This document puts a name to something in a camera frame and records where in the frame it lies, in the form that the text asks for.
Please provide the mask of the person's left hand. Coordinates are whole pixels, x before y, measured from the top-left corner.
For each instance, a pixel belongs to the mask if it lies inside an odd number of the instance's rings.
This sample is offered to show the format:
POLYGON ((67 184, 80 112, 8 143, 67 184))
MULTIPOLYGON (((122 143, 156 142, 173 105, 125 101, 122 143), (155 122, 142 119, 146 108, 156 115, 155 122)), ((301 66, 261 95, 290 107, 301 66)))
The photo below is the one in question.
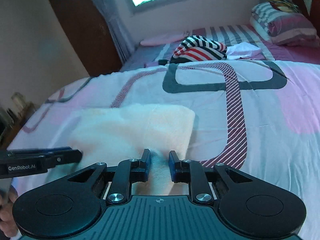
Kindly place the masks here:
POLYGON ((18 228, 12 215, 12 207, 17 197, 17 191, 13 186, 10 187, 6 204, 1 196, 1 231, 9 238, 15 237, 18 233, 18 228))

